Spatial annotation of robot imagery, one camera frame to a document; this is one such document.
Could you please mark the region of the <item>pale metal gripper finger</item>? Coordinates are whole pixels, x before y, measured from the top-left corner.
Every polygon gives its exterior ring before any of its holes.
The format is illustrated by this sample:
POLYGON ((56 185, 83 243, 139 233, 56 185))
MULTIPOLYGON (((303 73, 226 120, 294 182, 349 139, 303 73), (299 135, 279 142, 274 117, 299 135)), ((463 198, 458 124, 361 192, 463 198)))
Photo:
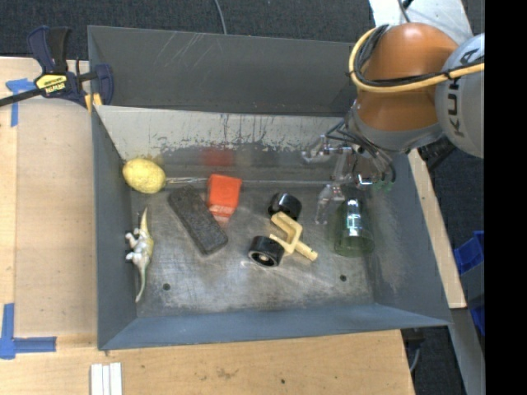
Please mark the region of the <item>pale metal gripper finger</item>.
POLYGON ((302 160, 306 164, 322 164, 329 161, 330 156, 331 147, 325 135, 320 135, 301 152, 302 160))
POLYGON ((345 197, 341 187, 337 184, 326 184, 317 199, 315 223, 325 225, 330 216, 344 202, 345 197))

